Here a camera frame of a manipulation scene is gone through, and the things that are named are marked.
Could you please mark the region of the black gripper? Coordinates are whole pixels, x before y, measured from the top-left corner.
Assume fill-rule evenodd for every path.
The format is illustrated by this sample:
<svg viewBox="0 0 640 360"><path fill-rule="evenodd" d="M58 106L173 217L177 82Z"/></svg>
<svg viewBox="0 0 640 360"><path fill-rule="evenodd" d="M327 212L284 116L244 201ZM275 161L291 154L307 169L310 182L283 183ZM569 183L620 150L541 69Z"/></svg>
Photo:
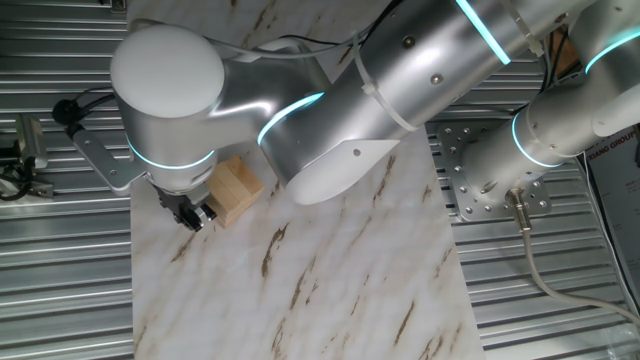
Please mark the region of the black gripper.
<svg viewBox="0 0 640 360"><path fill-rule="evenodd" d="M173 195L160 188L155 189L160 205L169 210L174 220L189 230L199 230L200 221L212 221L217 214L207 203L194 205L186 195Z"/></svg>

